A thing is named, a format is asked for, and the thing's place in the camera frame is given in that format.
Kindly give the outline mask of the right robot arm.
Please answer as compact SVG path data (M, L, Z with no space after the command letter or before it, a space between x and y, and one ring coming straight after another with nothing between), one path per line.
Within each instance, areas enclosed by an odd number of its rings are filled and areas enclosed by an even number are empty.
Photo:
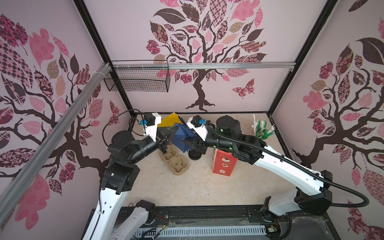
M321 216L330 207L362 208L370 203L365 195L334 183L329 171L311 170L278 153L255 136L244 135L239 121L230 116L220 117L216 124L194 116L189 118L187 125L198 134L190 145L199 155L205 154L207 148L222 150L239 161L264 168L296 187L281 197L266 197L263 212L282 216L302 210ZM334 203L330 187L355 195L362 202Z

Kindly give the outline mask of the blue paper napkin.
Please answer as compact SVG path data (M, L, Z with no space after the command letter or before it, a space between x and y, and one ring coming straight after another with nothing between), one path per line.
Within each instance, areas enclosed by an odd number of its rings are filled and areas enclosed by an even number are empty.
M172 138L173 145L183 153L188 152L191 148L184 143L184 140L194 139L197 135L186 125L176 123L175 127L178 127L178 130Z

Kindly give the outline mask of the red white paper bag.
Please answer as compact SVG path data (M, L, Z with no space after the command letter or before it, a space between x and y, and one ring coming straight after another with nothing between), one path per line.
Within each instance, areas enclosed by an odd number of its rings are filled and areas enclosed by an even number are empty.
M213 173L217 175L230 177L235 169L238 159L232 153L222 150L214 150Z

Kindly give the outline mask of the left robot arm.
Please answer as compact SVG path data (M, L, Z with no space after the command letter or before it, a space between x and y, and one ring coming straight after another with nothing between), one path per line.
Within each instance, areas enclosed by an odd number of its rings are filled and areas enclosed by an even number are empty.
M119 212L139 175L137 163L156 150L166 153L177 132L172 126L155 132L155 137L136 140L129 131L116 133L111 144L109 164L100 184L99 202L83 236L84 240L129 240L139 228L154 221L155 204L141 200L127 219L114 229Z

